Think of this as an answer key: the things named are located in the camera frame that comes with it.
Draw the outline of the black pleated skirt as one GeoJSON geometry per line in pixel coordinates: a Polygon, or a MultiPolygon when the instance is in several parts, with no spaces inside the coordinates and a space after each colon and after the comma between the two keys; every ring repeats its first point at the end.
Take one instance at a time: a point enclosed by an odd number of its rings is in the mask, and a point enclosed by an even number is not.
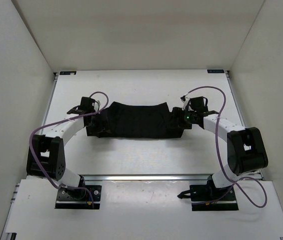
{"type": "Polygon", "coordinates": [[[119,102],[103,111],[108,111],[111,136],[98,138],[127,139],[176,139],[181,136],[166,136],[166,127],[172,121],[172,112],[166,102],[157,105],[126,105],[119,102]]]}

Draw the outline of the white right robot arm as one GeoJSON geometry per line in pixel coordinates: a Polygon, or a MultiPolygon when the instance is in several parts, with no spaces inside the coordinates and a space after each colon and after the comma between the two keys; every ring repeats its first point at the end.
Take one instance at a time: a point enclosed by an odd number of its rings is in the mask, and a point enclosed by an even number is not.
{"type": "Polygon", "coordinates": [[[182,130],[198,125],[215,134],[215,140],[222,139],[227,144],[227,164],[211,176],[212,184],[205,188],[206,196],[218,200],[229,187],[248,173],[268,166],[268,157],[261,132],[256,127],[246,128],[219,116],[217,111],[205,112],[174,107],[171,124],[182,130]]]}

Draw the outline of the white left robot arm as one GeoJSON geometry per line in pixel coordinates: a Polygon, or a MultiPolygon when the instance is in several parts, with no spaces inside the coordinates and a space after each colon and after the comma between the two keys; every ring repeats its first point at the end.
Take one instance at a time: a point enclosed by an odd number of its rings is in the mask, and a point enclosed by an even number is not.
{"type": "Polygon", "coordinates": [[[56,189],[67,189],[74,199],[83,198],[84,179],[66,167],[65,145],[105,108],[98,109],[95,104],[85,109],[77,106],[64,119],[35,129],[29,137],[27,174],[47,179],[56,189]]]}

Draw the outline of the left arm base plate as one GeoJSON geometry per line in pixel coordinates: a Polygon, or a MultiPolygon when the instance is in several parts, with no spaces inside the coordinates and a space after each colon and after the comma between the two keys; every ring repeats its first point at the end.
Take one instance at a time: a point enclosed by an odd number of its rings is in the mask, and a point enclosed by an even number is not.
{"type": "Polygon", "coordinates": [[[99,210],[102,185],[86,185],[92,197],[85,190],[61,188],[57,192],[55,208],[64,210],[99,210]]]}

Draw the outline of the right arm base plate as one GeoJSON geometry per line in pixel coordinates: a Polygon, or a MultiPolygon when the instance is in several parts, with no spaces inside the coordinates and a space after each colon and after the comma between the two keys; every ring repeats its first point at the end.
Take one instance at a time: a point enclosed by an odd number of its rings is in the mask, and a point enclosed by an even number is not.
{"type": "Polygon", "coordinates": [[[238,203],[233,187],[215,188],[205,185],[190,185],[188,190],[177,195],[179,199],[190,199],[193,212],[238,211],[238,203]]]}

